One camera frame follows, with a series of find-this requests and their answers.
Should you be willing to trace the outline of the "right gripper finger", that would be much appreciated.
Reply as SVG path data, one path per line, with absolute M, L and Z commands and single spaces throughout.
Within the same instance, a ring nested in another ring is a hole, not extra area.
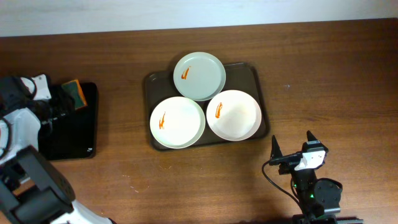
M 276 166 L 280 164 L 280 160 L 283 157 L 282 151 L 280 150 L 280 146 L 277 142 L 276 137 L 272 136 L 272 147 L 271 147 L 271 155 L 269 159 L 269 164 L 271 166 Z
M 306 132 L 308 142 L 319 142 L 319 140 L 311 133 L 311 131 Z

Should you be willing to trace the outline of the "green orange sponge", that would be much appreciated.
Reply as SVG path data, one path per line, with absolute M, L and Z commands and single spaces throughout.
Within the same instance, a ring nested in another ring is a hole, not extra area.
M 61 87 L 74 100 L 75 110 L 79 110 L 87 106 L 86 98 L 84 96 L 79 80 L 72 80 L 63 83 L 61 84 Z

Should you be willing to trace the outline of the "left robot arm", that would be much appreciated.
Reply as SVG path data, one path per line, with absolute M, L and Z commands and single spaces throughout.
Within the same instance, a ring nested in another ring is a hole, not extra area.
M 45 74 L 1 78 L 1 212 L 11 223 L 113 224 L 82 205 L 39 153 L 41 125 L 70 114 L 74 102 L 62 88 L 53 98 Z

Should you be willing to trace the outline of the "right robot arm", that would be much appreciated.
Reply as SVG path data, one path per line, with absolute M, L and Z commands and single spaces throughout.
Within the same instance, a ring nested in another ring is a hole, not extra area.
M 310 131 L 307 131 L 307 141 L 302 149 L 289 155 L 283 155 L 276 137 L 272 137 L 270 159 L 262 165 L 278 166 L 280 175 L 291 175 L 288 193 L 279 187 L 269 177 L 266 179 L 281 192 L 294 200 L 301 210 L 300 215 L 292 217 L 292 223 L 364 223 L 358 218 L 337 218 L 341 212 L 340 200 L 343 185 L 333 179 L 317 178 L 315 171 L 325 163 L 328 148 Z

